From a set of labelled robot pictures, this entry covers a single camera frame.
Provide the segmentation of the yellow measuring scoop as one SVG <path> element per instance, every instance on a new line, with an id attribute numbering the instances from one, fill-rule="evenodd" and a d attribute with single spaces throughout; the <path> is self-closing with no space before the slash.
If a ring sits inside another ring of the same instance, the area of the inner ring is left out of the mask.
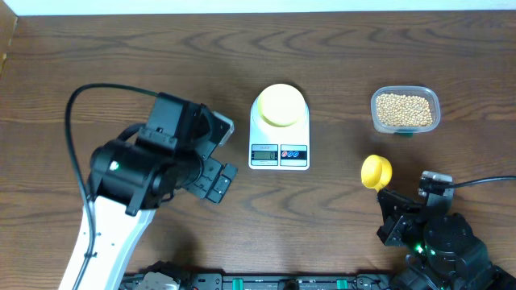
<path id="1" fill-rule="evenodd" d="M 382 156 L 370 155 L 362 164 L 361 182 L 367 189 L 380 192 L 391 181 L 393 169 L 391 163 Z"/>

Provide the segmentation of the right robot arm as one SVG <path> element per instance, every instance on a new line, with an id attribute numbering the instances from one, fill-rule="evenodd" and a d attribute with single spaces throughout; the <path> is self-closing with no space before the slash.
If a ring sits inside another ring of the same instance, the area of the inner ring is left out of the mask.
<path id="1" fill-rule="evenodd" d="M 418 203 L 394 191 L 377 193 L 384 224 L 377 236 L 387 247 L 407 247 L 403 272 L 392 289 L 515 290 L 515 278 L 494 265 L 487 246 L 459 213 L 450 214 L 454 190 L 427 193 Z"/>

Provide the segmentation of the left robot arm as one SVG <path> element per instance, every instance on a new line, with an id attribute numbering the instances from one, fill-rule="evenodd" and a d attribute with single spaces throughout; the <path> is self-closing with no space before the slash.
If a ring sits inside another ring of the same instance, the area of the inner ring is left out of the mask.
<path id="1" fill-rule="evenodd" d="M 159 93 L 145 123 L 98 147 L 60 288 L 118 288 L 140 237 L 175 191 L 220 203 L 238 169 L 211 155 L 234 129 L 232 120 L 203 104 Z"/>

